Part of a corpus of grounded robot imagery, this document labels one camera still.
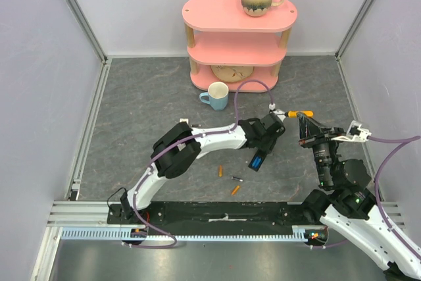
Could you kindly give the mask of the orange handled screwdriver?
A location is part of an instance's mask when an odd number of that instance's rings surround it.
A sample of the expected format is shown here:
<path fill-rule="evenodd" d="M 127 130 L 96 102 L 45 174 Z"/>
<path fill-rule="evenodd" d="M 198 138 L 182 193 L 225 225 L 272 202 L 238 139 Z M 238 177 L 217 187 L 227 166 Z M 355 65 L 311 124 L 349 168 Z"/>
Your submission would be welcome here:
<path fill-rule="evenodd" d="M 284 116 L 284 117 L 289 117 L 289 118 L 297 118 L 298 114 L 306 115 L 308 117 L 314 116 L 314 113 L 312 111 L 287 111 L 287 112 L 278 111 L 277 112 L 278 116 Z"/>

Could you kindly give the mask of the black remote control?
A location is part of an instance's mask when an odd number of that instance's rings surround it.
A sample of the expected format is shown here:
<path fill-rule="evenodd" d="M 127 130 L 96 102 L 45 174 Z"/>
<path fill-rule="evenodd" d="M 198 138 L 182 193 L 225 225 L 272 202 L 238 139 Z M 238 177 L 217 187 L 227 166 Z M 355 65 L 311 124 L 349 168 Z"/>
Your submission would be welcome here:
<path fill-rule="evenodd" d="M 266 152 L 258 149 L 256 153 L 254 154 L 253 158 L 251 159 L 250 163 L 248 164 L 248 167 L 254 170 L 255 172 L 258 172 L 266 156 L 267 156 Z"/>

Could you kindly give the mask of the slim white remote control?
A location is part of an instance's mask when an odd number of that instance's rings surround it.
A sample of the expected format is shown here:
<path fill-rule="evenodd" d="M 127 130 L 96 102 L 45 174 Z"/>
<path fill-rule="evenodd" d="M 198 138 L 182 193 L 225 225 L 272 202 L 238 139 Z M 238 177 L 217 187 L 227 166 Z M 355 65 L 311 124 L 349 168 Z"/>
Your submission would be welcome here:
<path fill-rule="evenodd" d="M 185 122 L 186 124 L 189 124 L 189 119 L 188 118 L 180 118 L 179 122 Z"/>

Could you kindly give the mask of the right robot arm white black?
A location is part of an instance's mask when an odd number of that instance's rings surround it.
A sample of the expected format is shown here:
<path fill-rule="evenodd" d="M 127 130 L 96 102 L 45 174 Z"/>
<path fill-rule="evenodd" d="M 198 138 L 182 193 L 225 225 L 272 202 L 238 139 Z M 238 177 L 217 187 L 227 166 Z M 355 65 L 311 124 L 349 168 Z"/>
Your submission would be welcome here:
<path fill-rule="evenodd" d="M 340 233 L 369 256 L 387 280 L 419 280 L 420 247 L 386 215 L 379 193 L 368 189 L 379 178 L 368 174 L 362 160 L 341 161 L 337 154 L 339 144 L 364 143 L 372 140 L 371 132 L 357 121 L 344 130 L 327 127 L 307 113 L 296 116 L 299 145 L 312 149 L 319 179 L 319 188 L 301 207 L 303 220 Z"/>

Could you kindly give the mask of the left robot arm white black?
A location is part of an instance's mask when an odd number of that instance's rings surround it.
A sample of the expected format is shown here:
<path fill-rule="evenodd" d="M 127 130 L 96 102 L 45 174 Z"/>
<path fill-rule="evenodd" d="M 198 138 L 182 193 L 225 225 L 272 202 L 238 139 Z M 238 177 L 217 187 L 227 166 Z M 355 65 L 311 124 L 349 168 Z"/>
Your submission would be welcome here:
<path fill-rule="evenodd" d="M 271 111 L 262 119 L 239 120 L 219 128 L 191 128 L 185 122 L 177 123 L 154 144 L 151 160 L 137 184 L 122 194 L 122 217 L 130 224 L 142 221 L 144 210 L 163 184 L 181 176 L 195 160 L 210 152 L 255 149 L 248 167 L 258 171 L 285 132 L 285 118 L 284 112 Z"/>

